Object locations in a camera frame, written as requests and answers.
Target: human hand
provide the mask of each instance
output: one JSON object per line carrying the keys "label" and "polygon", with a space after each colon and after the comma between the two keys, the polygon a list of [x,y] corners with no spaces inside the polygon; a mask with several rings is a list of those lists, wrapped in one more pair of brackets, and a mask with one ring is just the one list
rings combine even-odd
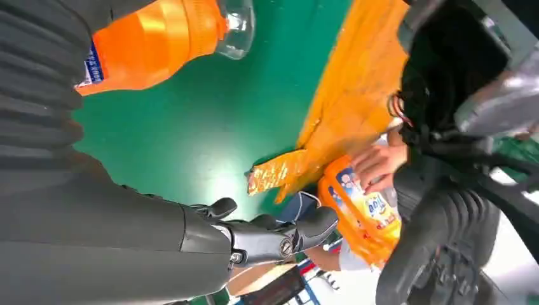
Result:
{"label": "human hand", "polygon": [[406,145],[372,145],[352,160],[352,167],[366,194],[393,186],[393,175],[408,159]]}

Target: orange cloth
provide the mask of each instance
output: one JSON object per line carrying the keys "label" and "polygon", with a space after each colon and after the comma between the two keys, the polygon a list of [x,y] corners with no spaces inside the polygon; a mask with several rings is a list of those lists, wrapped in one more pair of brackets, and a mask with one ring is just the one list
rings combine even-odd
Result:
{"label": "orange cloth", "polygon": [[297,140],[297,151],[253,168],[249,194],[281,187],[276,202],[318,180],[331,161],[374,142],[391,117],[388,97],[400,87],[407,55],[397,29],[402,0],[355,0],[341,28]]}

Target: green table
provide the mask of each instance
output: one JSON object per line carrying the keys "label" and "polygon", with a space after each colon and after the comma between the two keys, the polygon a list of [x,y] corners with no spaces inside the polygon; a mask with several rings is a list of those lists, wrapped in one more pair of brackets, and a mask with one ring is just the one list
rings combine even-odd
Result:
{"label": "green table", "polygon": [[275,190],[247,196],[244,173],[293,149],[351,0],[254,2],[246,58],[199,58],[149,90],[86,98],[78,149],[142,193],[188,205],[228,196],[243,219],[278,212]]}

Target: orange detergent bottle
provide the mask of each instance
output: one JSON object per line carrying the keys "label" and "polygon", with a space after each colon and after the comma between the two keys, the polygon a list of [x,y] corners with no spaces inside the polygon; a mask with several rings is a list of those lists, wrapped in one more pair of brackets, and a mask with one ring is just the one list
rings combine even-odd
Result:
{"label": "orange detergent bottle", "polygon": [[82,95],[141,90],[215,52],[240,59],[254,36],[252,0],[156,0],[93,36]]}
{"label": "orange detergent bottle", "polygon": [[364,194],[350,164],[343,156],[325,169],[318,183],[320,201],[337,212],[339,232],[352,251],[381,267],[399,242],[400,217],[382,193]]}

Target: detergent bottle label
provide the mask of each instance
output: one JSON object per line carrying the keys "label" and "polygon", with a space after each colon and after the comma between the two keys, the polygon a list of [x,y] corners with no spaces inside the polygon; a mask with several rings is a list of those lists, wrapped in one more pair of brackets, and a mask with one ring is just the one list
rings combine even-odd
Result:
{"label": "detergent bottle label", "polygon": [[331,198],[333,198],[333,200],[335,201],[335,203],[337,203],[337,205],[339,206],[339,208],[342,208],[343,207],[343,199],[339,196],[339,194],[337,194],[337,192],[335,192],[335,189],[330,186],[327,188],[329,194],[331,195]]}
{"label": "detergent bottle label", "polygon": [[347,167],[340,171],[336,178],[352,201],[360,199],[364,196],[364,191],[361,188],[357,176],[351,167]]}
{"label": "detergent bottle label", "polygon": [[103,68],[101,66],[101,61],[99,60],[99,56],[97,55],[97,50],[93,41],[90,48],[90,53],[88,54],[84,65],[86,68],[86,78],[82,83],[77,85],[77,87],[98,84],[105,79],[105,76],[103,74]]}
{"label": "detergent bottle label", "polygon": [[380,193],[369,194],[365,200],[369,216],[378,223],[377,228],[383,229],[393,223],[397,218],[393,208],[389,206]]}

